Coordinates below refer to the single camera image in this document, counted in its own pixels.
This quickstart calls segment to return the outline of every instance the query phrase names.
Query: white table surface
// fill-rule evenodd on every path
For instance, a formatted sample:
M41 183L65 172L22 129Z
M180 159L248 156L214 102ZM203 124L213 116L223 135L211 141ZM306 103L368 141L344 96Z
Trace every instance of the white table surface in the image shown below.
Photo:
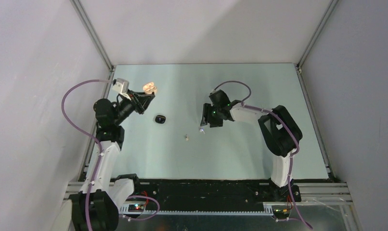
M212 89L226 80L239 80L252 89L246 104L284 105L302 130L294 178L328 178L293 64L118 65L118 77L127 79L134 91L153 81L158 93L144 115L133 113L122 123L125 141L112 177L136 173L140 178L268 179L273 154L257 121L224 121L221 128L207 127L205 134L198 130ZM221 89L231 101L248 94L246 87L235 83ZM111 91L108 99L115 101L116 93ZM165 124L154 122L157 114L166 116Z

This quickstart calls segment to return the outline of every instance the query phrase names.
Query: wall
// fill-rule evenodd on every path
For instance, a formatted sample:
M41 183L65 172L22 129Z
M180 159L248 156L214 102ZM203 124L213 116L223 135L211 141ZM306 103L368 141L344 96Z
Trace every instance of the wall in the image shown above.
M87 142L61 98L107 76L70 1L0 1L0 231L50 229ZM68 97L80 127L91 130L102 91L94 83Z
M114 64L296 63L330 0L83 0Z
M388 0L340 1L302 74L364 230L388 230Z

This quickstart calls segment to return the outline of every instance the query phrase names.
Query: white wall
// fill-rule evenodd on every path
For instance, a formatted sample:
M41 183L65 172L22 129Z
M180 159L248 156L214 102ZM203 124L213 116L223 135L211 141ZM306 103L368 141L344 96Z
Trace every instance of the white wall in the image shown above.
M388 230L388 0L340 1L302 70L364 230Z
M114 64L296 63L330 0L83 0Z
M87 138L61 114L61 98L86 79L107 78L68 0L0 1L0 231L49 230ZM68 97L90 130L103 85Z

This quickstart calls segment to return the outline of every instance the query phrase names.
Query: purple hose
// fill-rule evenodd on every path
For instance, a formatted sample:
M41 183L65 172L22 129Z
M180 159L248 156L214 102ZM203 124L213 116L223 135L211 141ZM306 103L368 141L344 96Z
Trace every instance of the purple hose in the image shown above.
M102 82L102 83L112 83L112 80L103 80L103 79L92 79L92 80L87 80L87 81L83 81L79 84L76 84L75 86L73 86L71 89L69 89L64 97L62 98L62 102L61 102L61 110L62 110L62 114L64 115L65 119L68 121L68 123L70 123L74 128L76 128L78 131L82 132L83 134L91 137L97 144L98 144L98 147L99 147L99 153L102 153L103 152L103 148L102 148L102 145L101 143L99 142L99 140L94 137L92 134L86 132L85 130L81 129L80 127L76 126L70 119L69 117L66 115L66 112L65 112L65 107L64 107L64 104L65 104L65 100L67 98L67 96L69 95L69 93L71 93L73 90L75 90L76 88L84 85L84 84L87 84L87 83L93 83L93 82ZM95 180L95 177L96 177L96 173L98 171L98 166L101 162L101 156L99 155L98 156L98 160L96 161L96 165L95 165L95 169L93 170L93 173L92 173L92 177L91 177L91 181ZM88 226L88 230L89 231L92 231L92 225L91 225L91 218L89 217L89 198L90 198L90 195L91 195L91 189L92 189L92 184L90 183L89 186L88 186L88 191L86 193L86 201L85 201L85 214L86 214L86 224Z
M287 187L289 189L290 198L292 199L292 202L295 205L296 212L300 217L300 221L303 222L309 229L313 230L313 227L303 219L303 217L302 217L302 215L301 215L301 213L296 205L295 199L293 197L292 188L290 187L290 175L292 173L292 168L293 168L293 156L299 152L299 143L297 142L295 136L292 134L292 132L290 131L288 126L284 123L284 121L277 114L273 113L272 111L258 108L258 107L253 107L253 106L248 106L248 105L244 105L244 107L249 108L249 109L253 109L253 110L257 110L257 111L261 111L261 112L265 112L265 113L268 113L268 114L272 115L273 117L275 117L275 119L277 119L282 124L282 126L285 128L287 133L289 133L289 136L292 138L293 142L295 143L296 151L294 153L290 154L289 172L287 174Z
M241 105L244 106L244 101L245 101L246 99L248 99L248 98L251 96L251 94L252 94L251 88L250 88L247 84L245 84L245 83L243 83L243 82L241 82L241 81L237 81L237 80L228 80L228 81L225 81L225 82L220 83L217 87L214 88L214 90L216 90L217 88L221 87L222 85L224 85L224 84L226 84L226 83L239 83L239 84L244 85L246 88L248 88L248 90L249 90L248 96L246 96L246 97L241 101Z
M128 218L130 220L136 220L136 221L142 221L142 220L147 220L147 219L150 219L152 217L154 217L155 215L157 215L157 213L160 211L160 204L158 203L158 201L152 197L148 197L148 196L139 196L139 195L132 195L132 196L129 196L128 199L130 198L143 198L143 199L149 199L151 201L154 201L157 205L157 211L155 213L153 213L152 215L146 217L146 218L131 218L131 217L128 217L126 215L120 215L119 217L122 217L122 218Z

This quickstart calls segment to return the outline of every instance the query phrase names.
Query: purple cable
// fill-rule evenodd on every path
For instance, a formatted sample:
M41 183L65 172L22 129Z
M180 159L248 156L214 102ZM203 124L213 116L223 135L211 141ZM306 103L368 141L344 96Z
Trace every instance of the purple cable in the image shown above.
M64 97L62 98L62 102L61 102L61 110L62 110L62 114L64 115L65 119L68 121L68 123L70 123L74 128L76 128L78 131L82 132L83 134L91 137L97 144L98 144L98 147L99 147L99 153L102 153L103 152L103 148L102 148L102 145L101 143L99 142L99 140L94 137L92 134L86 132L85 130L81 129L80 127L76 126L72 121L71 119L69 119L69 117L66 115L66 112L65 112L65 107L64 107L64 104L65 104L65 100L67 98L67 96L69 95L69 93L71 93L73 90L75 90L76 88L84 85L84 84L87 84L87 83L93 83L93 82L102 82L102 83L112 83L112 80L103 80L103 79L92 79L92 80L86 80L86 81L83 81L81 83L78 83L76 84L75 86L73 86L71 89L69 89ZM99 155L98 156L98 160L96 161L96 165L95 165L95 169L93 170L93 173L92 173L92 177L91 177L91 181L95 180L95 177L96 177L96 173L98 171L98 166L101 162L101 156ZM86 214L86 224L88 226L88 230L89 231L93 231L92 230L92 225L91 225L91 218L89 217L89 198L90 198L90 195L91 195L91 189L92 189L92 184L90 183L89 186L88 186L88 191L86 193L86 201L85 201L85 214Z
M252 94L251 88L250 88L247 84L245 84L245 83L243 83L243 82L241 82L241 81L237 81L237 80L228 80L228 81L225 81L225 82L220 83L217 87L214 88L214 90L216 90L217 88L221 87L222 85L224 85L224 84L226 84L226 83L239 83L239 84L244 85L246 88L248 88L248 90L249 90L248 96L246 96L246 97L241 101L241 105L244 106L244 101L245 101L246 99L248 99L248 98L251 96L251 94Z
M295 136L292 134L292 132L290 131L288 126L284 123L284 121L277 114L273 113L272 111L258 108L258 107L253 107L253 106L248 106L248 105L244 105L244 107L249 108L249 109L253 109L253 110L258 110L261 112L265 112L265 113L268 113L268 114L272 115L273 117L275 117L275 119L277 119L282 124L282 126L285 128L287 133L289 133L289 136L292 138L293 142L295 143L296 151L294 153L290 154L289 172L287 174L287 187L289 189L290 198L292 199L292 202L295 205L296 212L300 217L300 221L303 222L309 229L313 230L313 227L303 219L303 217L302 217L302 215L301 215L301 213L296 205L295 199L293 197L292 188L290 187L290 175L292 173L292 168L293 168L293 156L299 152L299 143L297 142Z
M153 213L152 215L146 217L146 218L131 218L131 217L128 217L126 215L119 215L119 217L127 218L127 219L130 219L130 220L142 221L142 220L147 220L147 219L150 219L150 218L154 217L160 211L160 204L158 203L158 201L156 199L154 199L152 197L140 196L140 195L132 195L132 196L128 197L128 199L130 199L130 198L143 198L143 199L149 199L151 201L154 201L156 203L156 205L157 205L157 211L155 213Z

